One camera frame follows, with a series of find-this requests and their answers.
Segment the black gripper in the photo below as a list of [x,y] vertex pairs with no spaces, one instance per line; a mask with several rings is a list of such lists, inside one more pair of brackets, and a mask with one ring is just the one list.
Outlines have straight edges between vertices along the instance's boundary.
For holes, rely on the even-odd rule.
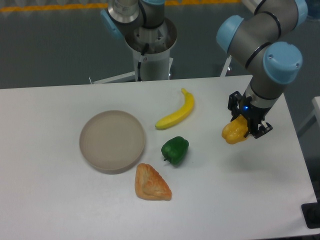
[[232,118],[242,115],[247,120],[248,131],[244,137],[251,135],[258,139],[273,129],[271,124],[265,122],[265,117],[271,108],[257,107],[253,103],[251,96],[242,97],[239,91],[235,91],[229,95],[227,108],[231,111]]

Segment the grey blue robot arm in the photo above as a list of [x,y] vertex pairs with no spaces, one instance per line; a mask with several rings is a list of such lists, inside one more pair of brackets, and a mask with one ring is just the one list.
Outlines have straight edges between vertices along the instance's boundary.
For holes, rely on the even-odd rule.
[[[234,144],[248,136],[259,138],[272,130],[265,117],[303,64],[301,52],[281,36],[303,23],[304,0],[246,0],[253,17],[230,16],[216,34],[218,45],[250,72],[244,93],[228,98],[232,118],[222,137]],[[135,79],[167,80],[169,55],[177,40],[175,25],[165,17],[162,0],[111,0],[100,13],[109,32],[124,38],[132,50]]]

